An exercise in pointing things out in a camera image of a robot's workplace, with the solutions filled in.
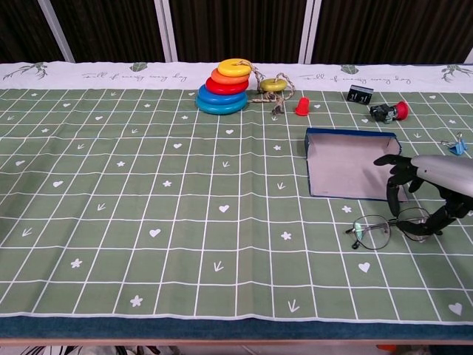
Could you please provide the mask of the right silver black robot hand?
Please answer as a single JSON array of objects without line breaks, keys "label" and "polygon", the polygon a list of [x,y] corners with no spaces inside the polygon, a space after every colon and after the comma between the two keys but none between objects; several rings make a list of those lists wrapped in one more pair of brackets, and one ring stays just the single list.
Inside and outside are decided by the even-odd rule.
[{"label": "right silver black robot hand", "polygon": [[413,158],[387,154],[373,161],[376,166],[391,165],[387,181],[387,202],[395,217],[401,214],[399,187],[408,183],[416,192],[427,182],[435,186],[446,204],[423,223],[398,220],[396,226],[406,234],[429,236],[438,234],[458,218],[472,210],[472,160],[446,155],[416,155]]}]

